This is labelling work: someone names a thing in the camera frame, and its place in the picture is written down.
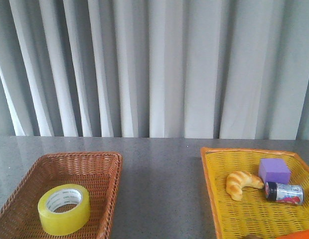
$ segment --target wicker basket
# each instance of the wicker basket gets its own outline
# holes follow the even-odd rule
[[[296,153],[204,147],[201,156],[218,239],[241,239],[247,234],[274,239],[309,229],[309,167]],[[263,190],[251,187],[243,188],[242,201],[231,199],[225,191],[227,175],[235,170],[257,175],[261,158],[286,162],[292,172],[290,184],[304,189],[302,206],[269,202]]]
[[[47,154],[39,158],[0,210],[0,239],[110,237],[122,156],[116,152]],[[88,223],[67,236],[51,236],[41,227],[37,211],[40,197],[62,184],[80,184],[90,194]]]

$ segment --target white curtain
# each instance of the white curtain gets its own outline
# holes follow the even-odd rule
[[[309,0],[0,0],[0,135],[309,139]]]

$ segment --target can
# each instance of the can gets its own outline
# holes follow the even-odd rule
[[[304,201],[303,188],[300,185],[267,182],[265,196],[269,201],[302,205]]]

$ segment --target brown wicker basket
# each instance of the brown wicker basket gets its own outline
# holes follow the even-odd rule
[[[123,160],[116,152],[54,153],[40,157],[0,210],[0,239],[108,239],[112,227]],[[73,234],[51,236],[37,211],[48,190],[74,183],[90,194],[91,216]]]

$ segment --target tape label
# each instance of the tape label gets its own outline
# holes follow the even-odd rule
[[[82,194],[76,189],[61,189],[53,193],[46,202],[46,207],[54,212],[57,208],[60,208],[67,204],[78,205],[82,201]]]

